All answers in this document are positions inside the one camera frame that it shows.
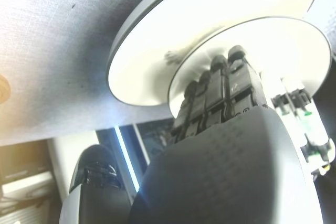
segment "round plate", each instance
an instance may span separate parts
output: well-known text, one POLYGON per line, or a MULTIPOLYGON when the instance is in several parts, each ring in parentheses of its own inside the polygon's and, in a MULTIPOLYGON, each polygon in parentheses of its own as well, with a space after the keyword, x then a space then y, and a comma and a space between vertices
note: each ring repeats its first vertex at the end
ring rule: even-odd
POLYGON ((184 100, 184 90, 203 71, 210 69, 218 54, 241 45, 246 59, 257 72, 275 71, 277 76, 297 76, 313 95, 322 85, 331 64, 331 48, 325 35, 303 20, 264 17, 250 20, 218 32, 203 41, 186 57, 170 84, 168 101, 177 117, 184 100))
POLYGON ((313 0, 143 0, 111 48, 108 84, 133 105, 167 102, 172 77, 185 56, 223 27, 253 18, 302 18, 313 0))

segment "glowing light strip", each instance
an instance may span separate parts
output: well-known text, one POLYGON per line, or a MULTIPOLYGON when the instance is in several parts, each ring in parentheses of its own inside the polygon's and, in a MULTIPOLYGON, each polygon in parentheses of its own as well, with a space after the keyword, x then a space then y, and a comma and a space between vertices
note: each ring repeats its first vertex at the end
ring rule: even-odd
POLYGON ((132 178, 132 181, 133 181, 133 185, 135 187, 135 191, 138 192, 140 186, 139 186, 138 180, 136 178, 136 175, 135 175, 135 172, 134 172, 131 160, 130 160, 130 156, 128 155, 124 139, 122 138, 122 135, 121 135, 121 132, 120 132, 120 129, 119 129, 118 126, 115 126, 114 130, 115 130, 115 133, 117 134, 119 145, 121 147, 122 154, 125 158, 128 171, 130 172, 130 175, 131 175, 131 178, 132 178))

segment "robotic hand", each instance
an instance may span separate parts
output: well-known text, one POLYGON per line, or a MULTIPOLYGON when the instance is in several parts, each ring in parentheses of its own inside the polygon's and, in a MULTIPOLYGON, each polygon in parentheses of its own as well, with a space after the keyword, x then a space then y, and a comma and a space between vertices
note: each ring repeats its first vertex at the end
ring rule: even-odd
POLYGON ((185 90, 175 144, 151 161, 130 206, 110 153, 88 148, 60 223, 322 223, 301 148, 234 47, 185 90))

